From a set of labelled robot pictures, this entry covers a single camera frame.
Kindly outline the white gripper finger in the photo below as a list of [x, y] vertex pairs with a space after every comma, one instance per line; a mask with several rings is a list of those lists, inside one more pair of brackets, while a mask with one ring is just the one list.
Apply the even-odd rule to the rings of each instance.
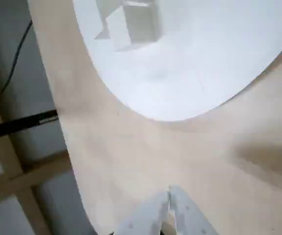
[[178, 235], [214, 235], [216, 230], [200, 208], [180, 186], [169, 187], [170, 211]]
[[137, 206], [116, 229], [117, 235], [159, 235], [169, 211], [169, 192], [161, 191]]

